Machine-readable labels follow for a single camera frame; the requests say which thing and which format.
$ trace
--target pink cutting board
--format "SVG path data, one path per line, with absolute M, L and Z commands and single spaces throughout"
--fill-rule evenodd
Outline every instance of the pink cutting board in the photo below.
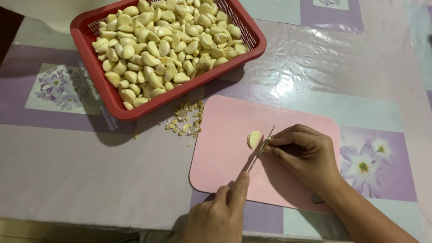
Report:
M 216 193 L 222 185 L 232 186 L 246 171 L 276 124 L 273 134 L 296 123 L 309 126 L 333 139 L 339 168 L 339 127 L 332 119 L 305 112 L 253 103 L 225 96 L 212 96 L 204 106 L 189 178 L 202 192 Z M 251 150 L 246 142 L 250 132 L 263 134 L 261 143 Z M 331 214 L 327 204 L 314 204 L 313 191 L 300 182 L 276 158 L 262 153 L 250 172 L 247 199 Z

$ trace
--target finger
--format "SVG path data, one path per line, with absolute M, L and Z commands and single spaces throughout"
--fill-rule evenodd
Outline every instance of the finger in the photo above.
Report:
M 321 133 L 315 131 L 314 129 L 312 129 L 308 126 L 305 126 L 302 124 L 295 124 L 289 128 L 285 128 L 283 131 L 280 131 L 279 133 L 271 136 L 271 138 L 278 138 L 278 137 L 281 137 L 281 136 L 283 136 L 287 133 L 293 132 L 293 131 L 300 131 L 300 132 L 304 132 L 304 133 L 311 134 L 311 135 L 320 135 L 321 134 Z
M 234 214 L 243 213 L 246 196 L 248 195 L 248 187 L 249 173 L 243 172 L 240 175 L 228 202 L 228 208 L 231 209 Z
M 294 171 L 295 168 L 298 168 L 300 163 L 299 159 L 291 154 L 286 153 L 278 147 L 267 145 L 264 147 L 264 152 L 273 154 L 276 158 L 279 159 L 282 164 L 287 166 L 291 171 Z
M 224 203 L 226 204 L 226 197 L 229 191 L 229 187 L 227 185 L 219 187 L 215 195 L 215 203 Z
M 304 132 L 292 131 L 281 137 L 272 138 L 269 140 L 269 144 L 273 146 L 281 146 L 286 144 L 300 145 L 307 150 L 311 150 L 318 144 L 318 136 L 307 134 Z

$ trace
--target table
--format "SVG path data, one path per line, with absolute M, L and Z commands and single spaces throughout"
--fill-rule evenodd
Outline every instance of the table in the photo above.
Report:
M 325 2 L 276 1 L 266 7 L 283 8 L 266 16 L 257 1 L 242 1 L 267 38 L 266 52 L 191 98 L 220 94 L 325 115 L 340 126 L 341 147 L 358 153 L 365 144 L 383 146 L 379 185 L 356 189 L 427 242 L 432 47 L 425 38 L 432 1 Z M 83 102 L 53 103 L 38 93 L 37 81 L 52 75 L 83 86 Z M 71 36 L 26 17 L 0 67 L 0 217 L 179 229 L 190 207 L 208 197 L 188 181 L 194 146 L 187 146 L 195 140 L 158 124 L 181 99 L 137 122 L 119 122 L 85 80 Z M 349 239 L 335 215 L 248 201 L 244 218 L 244 235 Z

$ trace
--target red basket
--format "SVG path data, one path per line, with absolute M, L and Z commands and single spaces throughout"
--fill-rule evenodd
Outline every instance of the red basket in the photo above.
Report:
M 116 2 L 102 8 L 82 13 L 72 21 L 70 24 L 70 32 L 75 41 L 76 47 L 83 58 L 83 62 L 90 77 L 93 79 L 93 83 L 99 91 L 102 100 L 108 108 L 108 111 L 114 117 L 125 121 L 137 120 L 150 111 L 193 89 L 196 89 L 210 80 L 213 80 L 250 60 L 260 57 L 264 53 L 267 46 L 266 38 L 239 1 L 215 0 L 214 2 L 220 10 L 223 10 L 231 17 L 233 24 L 241 29 L 241 39 L 243 40 L 243 43 L 248 44 L 250 51 L 129 111 L 124 108 L 123 101 L 118 95 L 117 89 L 115 89 L 105 79 L 102 64 L 93 50 L 92 42 L 96 41 L 96 37 L 99 36 L 98 23 L 100 21 L 106 22 L 106 16 L 108 14 L 116 14 L 118 9 L 123 10 L 128 6 L 136 6 L 138 0 L 123 0 Z

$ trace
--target knife blade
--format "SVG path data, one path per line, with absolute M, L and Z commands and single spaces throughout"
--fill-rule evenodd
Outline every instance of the knife blade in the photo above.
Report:
M 249 173 L 249 171 L 251 171 L 252 167 L 254 167 L 255 162 L 257 161 L 257 159 L 260 156 L 260 154 L 263 152 L 264 147 L 267 145 L 267 143 L 269 141 L 269 138 L 270 138 L 270 136 L 271 136 L 271 134 L 273 132 L 274 127 L 276 127 L 276 125 L 273 126 L 273 128 L 271 129 L 271 132 L 270 132 L 269 136 L 267 137 L 267 139 L 264 141 L 263 145 L 261 146 L 260 151 L 258 152 L 257 157 L 254 159 L 254 161 L 251 164 L 251 167 L 249 167 L 249 169 L 248 169 L 248 173 Z

